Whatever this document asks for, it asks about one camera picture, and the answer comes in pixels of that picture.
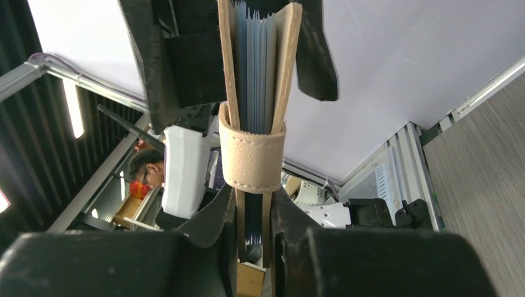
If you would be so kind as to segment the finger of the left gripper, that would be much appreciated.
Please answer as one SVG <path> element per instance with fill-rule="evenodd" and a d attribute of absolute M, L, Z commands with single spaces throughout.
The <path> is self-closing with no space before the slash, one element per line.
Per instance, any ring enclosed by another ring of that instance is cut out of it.
<path fill-rule="evenodd" d="M 296 55 L 298 88 L 319 101 L 339 99 L 338 79 L 324 34 L 322 0 L 304 0 Z"/>
<path fill-rule="evenodd" d="M 120 1 L 152 127 L 208 134 L 226 99 L 216 1 Z"/>

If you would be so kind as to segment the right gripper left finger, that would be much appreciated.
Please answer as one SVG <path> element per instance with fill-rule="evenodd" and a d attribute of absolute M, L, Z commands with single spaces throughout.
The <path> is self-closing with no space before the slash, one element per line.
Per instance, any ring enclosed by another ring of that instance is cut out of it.
<path fill-rule="evenodd" d="M 1 257 L 2 296 L 234 296 L 230 186 L 174 230 L 29 233 Z"/>

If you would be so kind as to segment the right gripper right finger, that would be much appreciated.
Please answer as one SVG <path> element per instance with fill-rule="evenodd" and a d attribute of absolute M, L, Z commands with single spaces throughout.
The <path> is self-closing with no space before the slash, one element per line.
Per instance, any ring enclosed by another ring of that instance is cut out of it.
<path fill-rule="evenodd" d="M 496 296 L 474 248 L 430 230 L 323 228 L 281 189 L 271 206 L 274 296 Z"/>

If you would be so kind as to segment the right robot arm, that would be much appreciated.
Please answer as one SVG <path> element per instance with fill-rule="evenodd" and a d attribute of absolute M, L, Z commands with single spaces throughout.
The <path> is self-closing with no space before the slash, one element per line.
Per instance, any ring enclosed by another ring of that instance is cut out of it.
<path fill-rule="evenodd" d="M 171 231 L 29 233 L 1 258 L 2 296 L 238 296 L 234 191 Z M 274 296 L 496 296 L 461 236 L 432 231 L 423 200 L 393 223 L 381 199 L 302 210 L 272 198 Z"/>

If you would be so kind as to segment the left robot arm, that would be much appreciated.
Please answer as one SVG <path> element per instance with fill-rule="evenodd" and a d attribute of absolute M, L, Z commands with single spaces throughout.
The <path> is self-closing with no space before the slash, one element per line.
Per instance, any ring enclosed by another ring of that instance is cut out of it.
<path fill-rule="evenodd" d="M 160 183 L 163 211 L 189 220 L 210 178 L 219 125 L 223 176 L 248 231 L 280 188 L 292 77 L 338 99 L 321 1 L 120 1 L 152 128 L 165 141 L 131 176 Z"/>

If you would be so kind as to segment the white perforated basket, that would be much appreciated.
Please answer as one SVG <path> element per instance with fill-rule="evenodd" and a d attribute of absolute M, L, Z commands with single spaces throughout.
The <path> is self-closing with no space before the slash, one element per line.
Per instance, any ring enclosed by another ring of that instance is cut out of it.
<path fill-rule="evenodd" d="M 319 206 L 326 201 L 326 190 L 317 184 L 302 181 L 294 203 L 298 206 Z"/>

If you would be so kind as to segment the person with red mask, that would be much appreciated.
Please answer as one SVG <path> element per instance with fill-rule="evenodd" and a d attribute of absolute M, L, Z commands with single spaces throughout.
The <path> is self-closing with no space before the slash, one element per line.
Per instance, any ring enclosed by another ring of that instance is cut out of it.
<path fill-rule="evenodd" d="M 165 181 L 164 153 L 154 148 L 138 151 L 129 161 L 129 175 L 131 195 L 143 200 L 151 189 Z"/>

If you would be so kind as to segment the aluminium rail frame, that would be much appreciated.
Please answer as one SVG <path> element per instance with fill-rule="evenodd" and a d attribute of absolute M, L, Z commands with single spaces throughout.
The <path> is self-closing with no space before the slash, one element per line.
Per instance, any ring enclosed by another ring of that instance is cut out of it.
<path fill-rule="evenodd" d="M 520 58 L 438 121 L 438 130 L 450 128 L 523 73 L 524 58 Z M 339 191 L 340 199 L 347 200 L 363 189 L 363 181 L 373 175 L 376 194 L 386 201 L 392 215 L 402 202 L 422 199 L 427 203 L 432 228 L 441 231 L 444 223 L 423 153 L 422 133 L 420 126 L 406 124 L 346 177 Z"/>

